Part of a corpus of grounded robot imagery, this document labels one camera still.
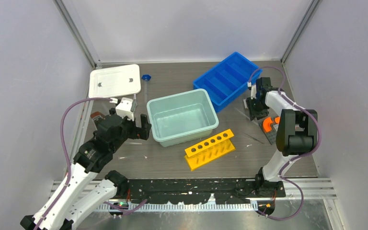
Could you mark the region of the white clay triangle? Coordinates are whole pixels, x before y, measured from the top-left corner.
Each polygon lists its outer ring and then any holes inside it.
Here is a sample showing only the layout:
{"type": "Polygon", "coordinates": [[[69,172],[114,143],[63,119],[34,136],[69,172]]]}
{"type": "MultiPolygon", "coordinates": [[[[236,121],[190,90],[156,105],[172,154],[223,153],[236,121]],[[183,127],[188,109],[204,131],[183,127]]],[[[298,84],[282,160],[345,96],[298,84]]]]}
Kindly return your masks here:
{"type": "Polygon", "coordinates": [[[243,99],[243,104],[244,104],[244,109],[247,110],[248,109],[248,104],[247,104],[246,99],[243,99]]]}

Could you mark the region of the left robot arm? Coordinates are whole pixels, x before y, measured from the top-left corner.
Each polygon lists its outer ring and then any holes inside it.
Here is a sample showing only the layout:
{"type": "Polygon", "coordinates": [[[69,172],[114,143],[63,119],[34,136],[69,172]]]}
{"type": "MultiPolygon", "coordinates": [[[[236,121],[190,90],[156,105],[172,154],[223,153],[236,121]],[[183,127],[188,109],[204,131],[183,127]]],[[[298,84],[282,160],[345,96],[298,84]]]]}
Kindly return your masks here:
{"type": "Polygon", "coordinates": [[[127,178],[112,170],[95,189],[78,198],[125,141],[149,138],[148,116],[141,114],[140,127],[135,119],[114,108],[109,115],[95,113],[92,118],[96,126],[93,137],[80,146],[70,172],[45,205],[35,214],[23,217],[20,225],[25,230],[75,230],[99,205],[113,196],[123,198],[127,194],[127,178]]]}

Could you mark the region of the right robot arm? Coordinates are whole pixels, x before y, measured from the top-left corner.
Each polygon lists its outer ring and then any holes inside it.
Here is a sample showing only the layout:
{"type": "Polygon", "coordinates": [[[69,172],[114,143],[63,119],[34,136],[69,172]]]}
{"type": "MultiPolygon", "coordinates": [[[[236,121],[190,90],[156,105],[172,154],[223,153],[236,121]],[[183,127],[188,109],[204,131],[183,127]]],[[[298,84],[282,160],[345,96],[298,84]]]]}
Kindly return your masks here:
{"type": "Polygon", "coordinates": [[[269,109],[278,116],[276,148],[269,163],[255,176],[254,190],[259,196],[268,196],[278,190],[284,173],[300,158],[312,154],[318,147],[321,132],[318,113],[292,101],[280,88],[273,87],[268,77],[248,82],[250,97],[245,101],[251,120],[268,117],[269,109]]]}

